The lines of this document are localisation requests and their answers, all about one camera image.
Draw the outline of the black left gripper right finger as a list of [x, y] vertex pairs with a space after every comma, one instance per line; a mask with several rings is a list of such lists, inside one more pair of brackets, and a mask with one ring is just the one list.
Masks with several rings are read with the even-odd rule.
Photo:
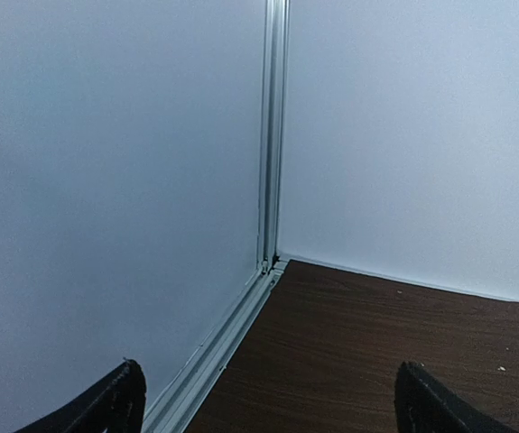
[[394, 386], [400, 432], [509, 433], [513, 429], [477, 410], [438, 381], [422, 365], [400, 365]]

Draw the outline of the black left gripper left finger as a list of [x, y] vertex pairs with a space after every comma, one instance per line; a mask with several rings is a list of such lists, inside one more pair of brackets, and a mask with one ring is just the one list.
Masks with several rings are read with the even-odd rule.
[[139, 363], [124, 360], [74, 400], [19, 433], [140, 433], [144, 422], [146, 380]]

